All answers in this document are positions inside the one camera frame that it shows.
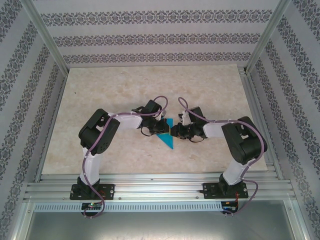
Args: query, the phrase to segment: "black mounting bracket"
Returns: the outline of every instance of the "black mounting bracket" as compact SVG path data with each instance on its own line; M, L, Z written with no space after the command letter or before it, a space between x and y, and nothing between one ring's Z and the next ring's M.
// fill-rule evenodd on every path
M114 184L100 184L100 180L92 185L104 200L113 200L115 195ZM70 192L70 200L100 200L92 189L78 177L77 184L73 184Z
M244 182L237 184L237 188L233 192L223 194L218 182L205 182L202 184L204 199L235 199L238 194L239 199L247 199L249 197L247 185Z

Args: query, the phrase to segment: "blue triangle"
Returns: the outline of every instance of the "blue triangle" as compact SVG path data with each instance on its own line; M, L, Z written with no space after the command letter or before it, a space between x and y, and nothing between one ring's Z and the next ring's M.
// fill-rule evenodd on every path
M174 126L173 118L167 118L166 123L169 125L169 128ZM157 137L160 138L165 144L167 144L171 149L174 149L174 137L170 135L169 132L157 134Z

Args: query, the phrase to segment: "beige stone tile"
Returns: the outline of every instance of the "beige stone tile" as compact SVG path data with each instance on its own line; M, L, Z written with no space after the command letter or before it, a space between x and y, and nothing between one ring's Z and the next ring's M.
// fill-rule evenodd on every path
M46 156L43 174L79 174L83 160L78 133L96 109L118 113L169 99L167 118L178 122L184 97L208 119L251 117L236 65L72 68ZM174 150L139 129L118 131L104 153L100 173L222 172L232 157L224 138L201 143L174 139ZM264 159L251 170L266 170Z

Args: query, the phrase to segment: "purple cable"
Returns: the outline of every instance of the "purple cable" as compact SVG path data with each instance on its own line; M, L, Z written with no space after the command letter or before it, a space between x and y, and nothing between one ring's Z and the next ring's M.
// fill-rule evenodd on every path
M261 152L259 154L259 156L253 160L251 163L248 164L248 166L244 169L244 171L242 172L240 178L244 181L244 182L248 182L248 183L254 183L256 188L255 188L255 191L254 193L252 194L252 196L250 197L250 199L246 202L246 204L237 212L235 212L234 214L238 214L239 212L242 211L242 209L244 209L251 201L252 199L255 197L255 195L257 194L257 191L258 191L258 183L253 181L253 180L247 180L247 179L244 179L244 175L246 174L246 172L248 171L248 169L251 167L252 164L256 163L257 161L259 161L259 159L263 156L264 152L265 152L265 144L264 144L264 141L263 141L263 138L261 136L261 134L251 125L249 125L248 123L246 122L243 122L243 121L239 121L239 120L209 120L209 119L206 119L202 116L199 116L198 114L190 111L188 109L188 103L187 101L183 98L183 97L178 97L178 102L181 104L181 106L190 114L196 116L197 118L200 118L206 122L209 122L209 123L238 123L238 124L242 124L242 125L245 125L246 127L250 128L256 135L257 137L259 138L259 141L260 141L260 144L261 144Z
M165 100L166 100L166 103L165 103L165 106L164 106L161 110L159 110L159 111L157 111L157 112L154 112L154 113L146 113L146 114L136 113L136 112L120 112L120 113L114 114L114 115L112 115L111 117L109 117L109 119L106 121L106 123L105 123L105 125L104 125L104 127L103 127L103 129L102 129L102 131L101 131L101 133L100 133L100 135L99 135L98 138L95 140L94 144L90 147L90 149L89 149L88 151L86 151L86 153L85 153L85 155L84 155L84 158L83 158L83 162L82 162L82 172L83 172L83 176L84 176L84 179L85 179L85 181L86 181L86 184L87 184L87 185L91 188L91 190L101 199L101 202L102 202L103 207L102 207L101 211L98 212L98 213L97 213L96 215L94 215L94 216L87 216L87 215L86 215L86 210L87 210L87 209L85 209L85 210L83 211L83 215L84 215L85 218L93 219L93 218L98 217L99 215L101 215L101 214L104 212L105 207L106 207L105 199L100 195L100 193L98 193L97 190L95 190L95 188L90 184L90 182L89 182L89 180L88 180L88 178L87 178L87 173L86 173L86 170L85 170L85 165L86 165L86 160L87 160L87 157L88 157L89 153L90 153L90 152L96 147L96 145L99 143L99 141L100 141L100 139L102 138L104 132L106 131L107 126L108 126L108 124L110 123L111 119L113 119L113 118L115 118L115 117L117 117L117 116L121 116L121 115L153 116L153 115L162 113L162 112L167 108L169 101L168 101L168 98L167 98L166 96L162 96L162 95L161 95L161 96L157 96L153 101L155 101L155 100L157 100L157 99L159 99L159 98L165 99Z

